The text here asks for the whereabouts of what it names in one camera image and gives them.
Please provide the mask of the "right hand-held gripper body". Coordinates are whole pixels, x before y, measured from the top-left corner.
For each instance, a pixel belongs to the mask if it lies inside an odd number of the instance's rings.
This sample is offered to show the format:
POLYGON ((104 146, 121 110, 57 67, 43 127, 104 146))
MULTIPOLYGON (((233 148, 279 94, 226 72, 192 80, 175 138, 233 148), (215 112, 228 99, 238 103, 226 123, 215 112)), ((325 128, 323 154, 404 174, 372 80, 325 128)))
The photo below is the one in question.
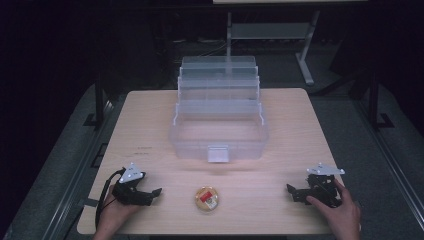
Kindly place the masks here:
POLYGON ((307 173, 306 181, 309 188, 296 191, 297 202, 309 205, 306 197, 312 196, 330 208, 336 208, 341 205, 341 201, 337 198, 338 190, 334 180, 336 175, 345 173, 344 169, 318 163, 316 167, 308 168, 307 173))

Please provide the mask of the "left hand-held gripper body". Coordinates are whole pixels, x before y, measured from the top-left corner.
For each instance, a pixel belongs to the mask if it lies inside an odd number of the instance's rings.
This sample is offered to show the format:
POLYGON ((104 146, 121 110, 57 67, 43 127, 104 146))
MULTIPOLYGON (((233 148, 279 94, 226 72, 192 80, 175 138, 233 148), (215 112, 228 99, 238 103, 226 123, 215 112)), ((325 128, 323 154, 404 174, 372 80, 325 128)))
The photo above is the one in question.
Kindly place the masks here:
POLYGON ((144 176, 145 173, 131 162, 115 183, 112 195, 124 205, 149 205, 149 194, 137 190, 137 186, 144 176))

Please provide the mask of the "round pastry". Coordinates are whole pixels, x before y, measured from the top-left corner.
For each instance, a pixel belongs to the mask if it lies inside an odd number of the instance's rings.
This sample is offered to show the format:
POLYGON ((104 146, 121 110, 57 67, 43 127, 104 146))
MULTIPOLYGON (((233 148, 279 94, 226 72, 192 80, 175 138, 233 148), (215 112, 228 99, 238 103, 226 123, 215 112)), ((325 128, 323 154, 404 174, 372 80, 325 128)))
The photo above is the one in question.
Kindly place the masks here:
POLYGON ((195 195, 196 206, 205 212, 213 211, 219 204, 218 192, 210 186, 201 187, 195 195))

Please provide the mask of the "clear plastic tiered storage box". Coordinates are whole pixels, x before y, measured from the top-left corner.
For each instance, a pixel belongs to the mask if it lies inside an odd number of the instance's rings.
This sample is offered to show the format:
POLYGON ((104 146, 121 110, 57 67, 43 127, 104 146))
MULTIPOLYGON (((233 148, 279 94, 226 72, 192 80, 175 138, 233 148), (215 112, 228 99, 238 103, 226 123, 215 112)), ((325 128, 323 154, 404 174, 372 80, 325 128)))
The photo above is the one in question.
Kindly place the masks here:
POLYGON ((169 140, 176 155, 212 163, 258 159, 269 139, 253 56, 186 56, 169 140))

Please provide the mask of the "person's left hand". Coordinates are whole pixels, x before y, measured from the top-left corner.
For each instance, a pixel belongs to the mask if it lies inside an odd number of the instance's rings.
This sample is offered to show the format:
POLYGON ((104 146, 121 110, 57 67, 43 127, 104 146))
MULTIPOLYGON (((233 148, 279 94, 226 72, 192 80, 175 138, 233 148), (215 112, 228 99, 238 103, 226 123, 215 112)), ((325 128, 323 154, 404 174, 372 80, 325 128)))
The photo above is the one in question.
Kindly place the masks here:
POLYGON ((105 198, 93 240, 112 240, 114 234, 126 221, 141 210, 138 205, 124 205, 117 201, 112 194, 113 190, 114 185, 111 185, 105 198))

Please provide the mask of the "person's right hand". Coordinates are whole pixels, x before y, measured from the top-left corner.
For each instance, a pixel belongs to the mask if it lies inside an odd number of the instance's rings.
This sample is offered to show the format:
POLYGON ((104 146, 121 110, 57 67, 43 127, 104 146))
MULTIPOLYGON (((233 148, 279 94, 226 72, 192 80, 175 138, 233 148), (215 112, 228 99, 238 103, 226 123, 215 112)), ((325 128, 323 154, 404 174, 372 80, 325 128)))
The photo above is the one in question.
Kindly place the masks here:
POLYGON ((361 210, 337 179, 334 183, 341 195, 342 204, 339 207, 330 208, 312 196, 307 196, 306 200, 325 217, 336 240, 360 240, 361 210))

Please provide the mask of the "grey metal stand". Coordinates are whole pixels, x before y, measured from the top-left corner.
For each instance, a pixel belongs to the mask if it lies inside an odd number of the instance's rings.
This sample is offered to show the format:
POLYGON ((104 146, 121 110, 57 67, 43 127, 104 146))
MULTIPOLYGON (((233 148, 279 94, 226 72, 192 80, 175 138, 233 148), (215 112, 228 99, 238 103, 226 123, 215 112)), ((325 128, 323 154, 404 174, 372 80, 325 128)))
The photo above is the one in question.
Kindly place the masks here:
POLYGON ((295 45, 295 59, 307 86, 315 81, 309 70, 307 55, 317 27, 320 11, 314 11, 309 21, 303 22, 235 22, 233 14, 227 14, 226 52, 230 57, 235 43, 270 44, 273 48, 283 44, 295 45))

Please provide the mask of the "black metal post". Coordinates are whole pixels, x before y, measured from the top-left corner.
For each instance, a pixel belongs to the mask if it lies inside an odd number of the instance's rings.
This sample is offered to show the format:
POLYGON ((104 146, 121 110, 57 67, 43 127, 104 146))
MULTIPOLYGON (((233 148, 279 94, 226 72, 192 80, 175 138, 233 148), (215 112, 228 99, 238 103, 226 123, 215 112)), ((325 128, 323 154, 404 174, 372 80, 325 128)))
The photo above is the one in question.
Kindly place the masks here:
POLYGON ((99 129, 104 121, 104 94, 101 74, 97 75, 94 90, 95 112, 86 117, 84 126, 94 126, 96 129, 99 129))
POLYGON ((368 120, 372 128, 379 131, 381 128, 393 128, 394 124, 385 113, 378 112, 379 82, 376 73, 370 77, 369 98, 368 98, 368 120))

